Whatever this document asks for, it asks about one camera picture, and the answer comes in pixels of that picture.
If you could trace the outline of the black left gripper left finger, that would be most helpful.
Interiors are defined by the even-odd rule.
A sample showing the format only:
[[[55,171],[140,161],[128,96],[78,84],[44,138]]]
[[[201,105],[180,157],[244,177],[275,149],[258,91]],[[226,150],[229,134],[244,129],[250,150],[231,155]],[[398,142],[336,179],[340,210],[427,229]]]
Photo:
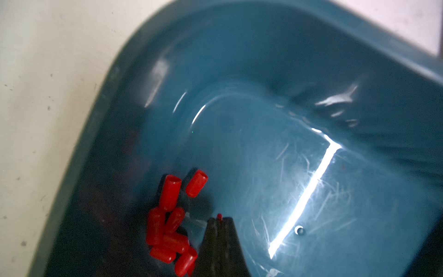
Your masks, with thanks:
[[[193,277],[218,277],[220,269],[221,222],[210,218],[195,262]]]

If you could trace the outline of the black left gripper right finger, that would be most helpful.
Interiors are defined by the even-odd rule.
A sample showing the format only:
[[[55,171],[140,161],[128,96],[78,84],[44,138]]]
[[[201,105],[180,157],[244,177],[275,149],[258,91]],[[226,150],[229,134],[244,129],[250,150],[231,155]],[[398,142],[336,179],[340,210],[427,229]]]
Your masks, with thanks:
[[[220,274],[222,277],[250,277],[233,218],[223,218],[220,229]]]

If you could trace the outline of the teal plastic storage box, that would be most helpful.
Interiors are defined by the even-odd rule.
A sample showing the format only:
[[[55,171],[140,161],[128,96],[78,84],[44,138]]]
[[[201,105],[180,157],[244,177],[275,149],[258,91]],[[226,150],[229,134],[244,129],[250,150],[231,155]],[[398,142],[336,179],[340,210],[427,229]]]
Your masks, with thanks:
[[[31,277],[172,277],[165,177],[199,252],[233,218],[252,277],[443,274],[443,63],[326,1],[175,1],[117,56]]]

